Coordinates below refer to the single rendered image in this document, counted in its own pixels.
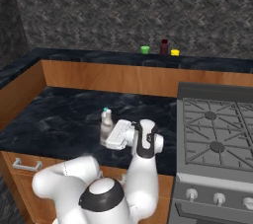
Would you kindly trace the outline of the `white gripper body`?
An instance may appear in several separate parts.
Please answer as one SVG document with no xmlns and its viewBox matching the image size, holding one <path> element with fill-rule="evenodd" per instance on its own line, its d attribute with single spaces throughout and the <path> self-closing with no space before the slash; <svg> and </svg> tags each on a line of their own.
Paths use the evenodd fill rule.
<svg viewBox="0 0 253 224">
<path fill-rule="evenodd" d="M 135 129 L 132 122 L 120 119 L 106 139 L 105 145 L 109 149 L 123 150 L 132 145 L 134 133 Z"/>
</svg>

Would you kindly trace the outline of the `wooden drawer front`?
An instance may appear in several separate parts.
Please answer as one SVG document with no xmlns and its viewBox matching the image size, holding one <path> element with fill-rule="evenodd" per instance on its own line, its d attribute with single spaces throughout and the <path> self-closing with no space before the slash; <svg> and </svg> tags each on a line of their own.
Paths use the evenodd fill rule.
<svg viewBox="0 0 253 224">
<path fill-rule="evenodd" d="M 60 159 L 0 151 L 0 173 L 5 180 L 14 175 L 32 176 L 35 172 L 61 163 Z"/>
<path fill-rule="evenodd" d="M 104 177 L 110 177 L 118 180 L 122 185 L 125 184 L 127 173 L 126 169 L 101 166 L 100 170 L 103 172 Z M 167 224 L 174 178 L 171 176 L 159 175 L 158 182 L 159 198 L 156 211 L 151 217 L 140 220 L 138 224 Z"/>
</svg>

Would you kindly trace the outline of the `clear bottle with teal cap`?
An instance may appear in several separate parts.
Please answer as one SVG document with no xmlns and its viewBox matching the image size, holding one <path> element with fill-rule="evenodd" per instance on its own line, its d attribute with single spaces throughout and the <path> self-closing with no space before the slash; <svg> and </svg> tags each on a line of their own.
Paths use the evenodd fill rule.
<svg viewBox="0 0 253 224">
<path fill-rule="evenodd" d="M 108 108 L 104 108 L 101 114 L 101 132 L 100 143 L 106 145 L 106 140 L 114 128 L 112 120 L 112 111 Z"/>
</svg>

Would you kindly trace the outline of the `grey gas stove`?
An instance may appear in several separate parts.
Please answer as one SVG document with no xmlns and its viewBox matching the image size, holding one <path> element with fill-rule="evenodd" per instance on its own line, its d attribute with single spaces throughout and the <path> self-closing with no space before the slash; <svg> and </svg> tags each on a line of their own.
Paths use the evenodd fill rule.
<svg viewBox="0 0 253 224">
<path fill-rule="evenodd" d="M 190 201 L 188 188 L 198 197 Z M 225 203 L 213 202 L 215 193 Z M 167 224 L 253 224 L 253 87 L 181 82 L 177 172 Z"/>
</svg>

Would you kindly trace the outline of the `white stove knob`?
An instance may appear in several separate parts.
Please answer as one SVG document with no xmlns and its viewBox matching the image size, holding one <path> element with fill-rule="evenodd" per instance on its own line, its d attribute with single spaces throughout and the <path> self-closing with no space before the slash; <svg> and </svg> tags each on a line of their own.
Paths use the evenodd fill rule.
<svg viewBox="0 0 253 224">
<path fill-rule="evenodd" d="M 186 197 L 190 201 L 194 201 L 198 197 L 198 192 L 194 188 L 188 188 L 186 191 Z"/>
<path fill-rule="evenodd" d="M 222 193 L 217 192 L 213 195 L 213 202 L 217 206 L 222 206 L 225 203 L 225 196 Z"/>
<path fill-rule="evenodd" d="M 245 197 L 243 199 L 243 205 L 249 209 L 249 210 L 253 210 L 253 198 L 251 197 Z"/>
</svg>

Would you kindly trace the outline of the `dark red bottle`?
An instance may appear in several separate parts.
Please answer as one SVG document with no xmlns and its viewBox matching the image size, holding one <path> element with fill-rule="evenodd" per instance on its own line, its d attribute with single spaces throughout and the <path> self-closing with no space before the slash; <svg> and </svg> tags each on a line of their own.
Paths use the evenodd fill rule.
<svg viewBox="0 0 253 224">
<path fill-rule="evenodd" d="M 160 44 L 160 54 L 167 55 L 168 54 L 168 40 L 163 39 Z"/>
</svg>

